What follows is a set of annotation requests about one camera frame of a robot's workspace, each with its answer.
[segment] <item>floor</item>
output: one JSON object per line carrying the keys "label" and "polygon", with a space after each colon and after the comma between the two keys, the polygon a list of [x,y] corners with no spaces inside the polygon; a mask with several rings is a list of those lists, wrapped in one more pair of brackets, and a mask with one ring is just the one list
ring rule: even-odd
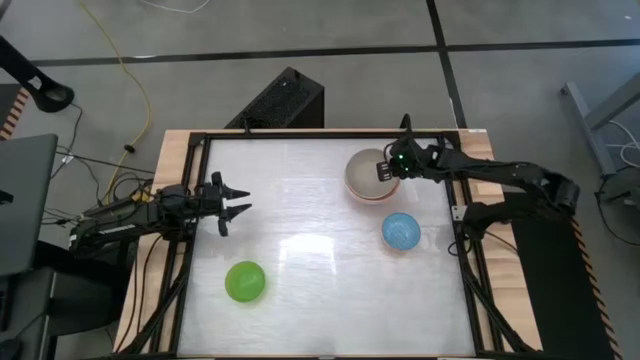
{"label": "floor", "polygon": [[[594,106],[637,72],[637,2],[211,0],[193,14],[133,0],[86,5],[151,99],[153,125],[128,165],[154,169],[166,129],[224,127],[292,66],[326,87],[327,127],[395,127],[406,112],[416,127],[486,128],[499,160],[532,161],[572,178],[582,188],[577,219],[620,347],[625,358],[640,358],[640,248],[606,232],[592,196],[597,164],[559,94],[575,81]],[[144,124],[143,99],[79,2],[12,1],[0,34],[76,91],[84,115],[75,152],[117,161]],[[0,83],[12,82],[0,74]],[[620,118],[636,134],[637,114],[633,106]],[[44,114],[30,101],[14,136],[53,132],[68,144],[77,116],[75,108]],[[628,141],[606,132],[612,143]],[[105,189],[112,169],[92,168]],[[94,204],[95,191],[87,169],[71,163],[53,180],[47,206],[80,212]],[[635,214],[614,210],[605,211],[612,227],[636,239]],[[46,227],[41,237],[65,246],[67,234]],[[96,330],[62,338],[58,357],[109,348]]]}

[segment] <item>wire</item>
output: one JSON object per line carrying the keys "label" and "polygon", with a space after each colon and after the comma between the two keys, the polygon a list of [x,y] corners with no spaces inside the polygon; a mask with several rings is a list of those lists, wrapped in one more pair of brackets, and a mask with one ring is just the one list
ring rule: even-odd
{"label": "wire", "polygon": [[31,321],[29,321],[29,323],[27,325],[25,325],[22,329],[20,329],[20,331],[18,331],[18,333],[16,335],[14,335],[13,338],[14,339],[19,338],[20,335],[22,335],[29,327],[31,327],[31,325],[33,325],[43,315],[46,315],[45,311],[41,312],[40,314],[36,315],[33,319],[31,319]]}
{"label": "wire", "polygon": [[158,235],[156,240],[151,244],[151,248],[149,249],[149,253],[147,254],[147,258],[144,260],[144,266],[142,267],[142,294],[140,295],[140,311],[138,312],[138,333],[140,333],[140,324],[142,323],[142,304],[144,304],[144,286],[145,279],[147,275],[147,265],[149,265],[149,259],[151,258],[151,253],[153,252],[153,248],[156,247],[156,244],[162,238],[162,234]]}
{"label": "wire", "polygon": [[122,344],[124,344],[124,340],[129,335],[129,330],[131,330],[131,325],[133,324],[133,316],[136,312],[136,301],[138,299],[138,259],[133,261],[133,307],[131,308],[131,316],[129,317],[129,325],[127,326],[127,330],[125,330],[124,335],[122,335],[122,339],[120,339],[120,344],[116,348],[115,352],[119,352],[122,348]]}
{"label": "wire", "polygon": [[629,165],[629,166],[633,166],[633,167],[640,167],[640,165],[629,161],[625,156],[624,156],[624,151],[628,148],[633,148],[635,147],[638,151],[640,151],[640,144],[638,143],[638,141],[636,140],[635,136],[633,136],[633,134],[631,133],[631,131],[629,131],[629,129],[627,129],[626,127],[624,127],[622,124],[620,124],[617,121],[609,121],[608,124],[613,124],[616,125],[617,127],[619,127],[622,131],[624,131],[627,136],[629,136],[629,138],[631,139],[630,143],[627,143],[625,145],[619,145],[619,144],[607,144],[606,146],[608,147],[619,147],[620,148],[620,159],[622,161],[624,161],[625,164]]}
{"label": "wire", "polygon": [[60,210],[60,209],[56,209],[56,208],[52,208],[52,207],[47,207],[47,208],[45,208],[45,209],[47,209],[47,210],[49,210],[49,211],[57,211],[57,212],[59,212],[59,213],[61,213],[61,214],[67,215],[67,216],[80,217],[80,215],[71,214],[71,213],[68,213],[68,212],[66,212],[66,211],[62,211],[62,210]]}
{"label": "wire", "polygon": [[[78,118],[76,119],[76,124],[73,126],[73,135],[71,136],[71,142],[69,142],[69,145],[67,146],[67,148],[69,149],[68,152],[71,152],[73,150],[73,145],[76,142],[76,136],[78,135],[78,124],[80,124],[80,119],[82,118],[82,114],[84,114],[84,111],[82,110],[82,108],[74,103],[69,104],[75,108],[77,108],[78,110],[80,110],[80,114],[78,115]],[[62,170],[62,168],[67,165],[66,162],[63,162],[62,164],[60,164],[60,166],[58,166],[58,168],[53,172],[53,174],[51,175],[51,179],[55,178],[56,175],[58,175],[58,173],[60,172],[60,170]]]}
{"label": "wire", "polygon": [[93,182],[96,184],[96,202],[98,203],[98,205],[102,205],[102,201],[100,201],[100,181],[98,181],[96,174],[93,173],[93,169],[91,168],[91,166],[89,166],[89,164],[87,164],[87,162],[84,161],[84,158],[71,154],[70,149],[62,145],[58,145],[57,147],[65,149],[67,151],[67,156],[74,156],[79,162],[81,162],[87,168],[87,170],[89,170],[89,174],[91,175]]}
{"label": "wire", "polygon": [[[89,17],[93,20],[93,22],[98,26],[98,28],[102,32],[102,35],[104,35],[104,37],[107,39],[107,41],[109,42],[109,45],[111,46],[111,49],[113,49],[113,52],[116,54],[116,57],[118,58],[118,62],[120,63],[120,67],[122,68],[122,71],[125,74],[127,74],[131,78],[131,80],[133,80],[136,83],[136,85],[138,85],[138,88],[140,89],[140,92],[144,97],[146,121],[142,130],[140,130],[140,132],[138,133],[138,135],[136,135],[133,141],[130,144],[128,144],[129,146],[133,147],[138,142],[138,140],[140,140],[140,138],[147,132],[147,129],[151,125],[151,101],[149,100],[149,96],[147,95],[147,91],[144,89],[144,86],[142,86],[140,81],[131,72],[129,72],[129,69],[127,69],[127,66],[122,61],[122,56],[120,55],[120,52],[118,51],[118,48],[116,47],[116,45],[113,43],[113,39],[111,39],[111,37],[107,33],[107,30],[105,30],[105,28],[102,26],[100,21],[93,15],[93,13],[91,13],[87,5],[84,3],[84,0],[80,0],[80,6],[82,6],[82,9],[84,9],[87,15],[89,15]],[[129,151],[127,150],[120,157],[120,160],[118,161],[118,167],[114,170],[113,175],[111,176],[111,180],[109,180],[109,184],[107,185],[107,193],[111,192],[115,178],[118,175],[118,170],[120,167],[123,167],[122,163],[126,159],[128,153]]]}
{"label": "wire", "polygon": [[153,6],[153,7],[157,7],[158,9],[163,9],[163,10],[167,10],[167,11],[173,11],[173,12],[179,12],[182,14],[193,14],[195,12],[197,12],[198,10],[202,9],[203,7],[207,6],[207,4],[209,3],[210,0],[205,0],[204,3],[202,3],[202,5],[198,6],[197,8],[193,9],[193,10],[182,10],[182,9],[174,9],[174,8],[170,8],[167,6],[162,6],[162,5],[158,5],[158,4],[154,4],[152,2],[146,1],[146,0],[140,0],[141,2]]}
{"label": "wire", "polygon": [[613,229],[611,229],[611,226],[609,226],[609,223],[607,222],[607,219],[604,216],[604,211],[602,210],[602,201],[600,199],[600,195],[602,194],[602,189],[604,189],[604,186],[606,185],[606,183],[609,181],[609,179],[611,179],[613,176],[608,176],[605,177],[605,179],[602,181],[602,184],[600,185],[600,188],[598,189],[598,192],[596,192],[594,195],[596,196],[596,204],[598,205],[598,213],[600,213],[600,218],[602,219],[602,222],[604,223],[604,227],[607,229],[607,231],[613,235],[614,238],[618,239],[619,241],[630,245],[630,246],[636,246],[636,247],[640,247],[640,243],[634,243],[632,241],[626,240],[624,238],[622,238],[621,236],[618,236],[618,234],[616,234]]}
{"label": "wire", "polygon": [[150,170],[144,170],[144,169],[138,169],[138,168],[134,168],[134,167],[130,167],[130,166],[118,165],[118,164],[114,164],[112,162],[108,162],[108,161],[104,161],[104,160],[92,159],[92,158],[88,158],[86,156],[80,156],[80,155],[77,155],[77,154],[63,153],[63,152],[60,152],[60,151],[56,151],[56,154],[73,156],[73,157],[76,157],[78,159],[82,159],[82,160],[86,160],[86,161],[94,162],[94,163],[98,163],[98,164],[103,164],[103,165],[114,166],[114,167],[119,168],[119,169],[127,169],[127,170],[139,171],[139,172],[143,172],[143,173],[147,173],[147,174],[155,174],[155,172],[150,171]]}
{"label": "wire", "polygon": [[106,332],[106,333],[107,333],[107,336],[109,337],[109,342],[111,343],[111,348],[113,349],[113,345],[115,344],[115,343],[113,342],[113,336],[111,336],[111,333],[109,332],[109,329],[108,329],[108,328],[104,328],[104,332]]}
{"label": "wire", "polygon": [[516,254],[518,254],[518,249],[517,249],[515,246],[513,246],[511,243],[509,243],[507,240],[505,240],[505,239],[501,238],[500,236],[498,236],[498,235],[496,235],[496,234],[492,233],[492,232],[491,232],[491,231],[489,231],[489,230],[485,230],[484,232],[485,232],[485,233],[487,233],[487,234],[489,234],[489,235],[491,235],[494,239],[496,239],[496,240],[498,240],[498,241],[502,242],[503,244],[507,245],[508,247],[510,247],[511,249],[513,249],[513,251],[514,251]]}
{"label": "wire", "polygon": [[[454,242],[452,242],[451,244],[449,244],[449,246],[447,247],[447,252],[449,253],[449,255],[451,256],[455,256],[458,257],[457,253],[454,253],[453,251],[451,251],[451,249],[453,248],[453,246],[456,244],[457,240],[455,240]],[[473,244],[471,243],[471,241],[469,241],[469,247],[467,249],[464,250],[465,254],[469,254],[471,252],[471,248],[473,247]]]}

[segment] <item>floor tile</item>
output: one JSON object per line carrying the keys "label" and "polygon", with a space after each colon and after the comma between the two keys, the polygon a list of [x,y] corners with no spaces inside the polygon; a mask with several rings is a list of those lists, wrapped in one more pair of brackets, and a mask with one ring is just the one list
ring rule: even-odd
{"label": "floor tile", "polygon": [[447,44],[640,37],[634,0],[438,0]]}
{"label": "floor tile", "polygon": [[[593,196],[599,170],[559,90],[573,80],[595,104],[635,73],[639,59],[635,47],[452,55],[467,122],[489,130],[497,159],[531,161],[580,185],[576,217],[622,350],[632,359],[640,357],[640,249],[616,242],[604,229]],[[611,222],[625,234],[640,231],[628,219]]]}
{"label": "floor tile", "polygon": [[[136,0],[85,3],[126,56],[435,43],[420,0],[212,0],[194,14]],[[13,1],[0,34],[30,59],[113,56],[76,0]]]}

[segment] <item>bowl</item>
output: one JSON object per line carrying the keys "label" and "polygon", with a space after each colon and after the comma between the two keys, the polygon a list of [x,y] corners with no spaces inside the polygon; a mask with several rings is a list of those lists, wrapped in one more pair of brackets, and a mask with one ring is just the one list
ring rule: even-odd
{"label": "bowl", "polygon": [[400,179],[378,180],[376,164],[385,161],[380,149],[364,149],[351,157],[345,169],[345,182],[349,190],[364,200],[385,200],[396,191]]}

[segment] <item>white tabletop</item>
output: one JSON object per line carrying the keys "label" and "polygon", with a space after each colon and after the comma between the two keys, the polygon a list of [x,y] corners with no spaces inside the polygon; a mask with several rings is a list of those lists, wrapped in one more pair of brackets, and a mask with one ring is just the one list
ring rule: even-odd
{"label": "white tabletop", "polygon": [[[444,184],[405,180],[389,202],[357,202],[344,184],[349,158],[390,139],[214,140],[208,174],[251,196],[253,207],[218,235],[200,221],[181,355],[473,354],[469,316]],[[425,146],[428,141],[420,141]],[[381,226],[412,215],[422,238],[397,253]],[[251,260],[265,271],[257,300],[225,291],[227,271]]]}

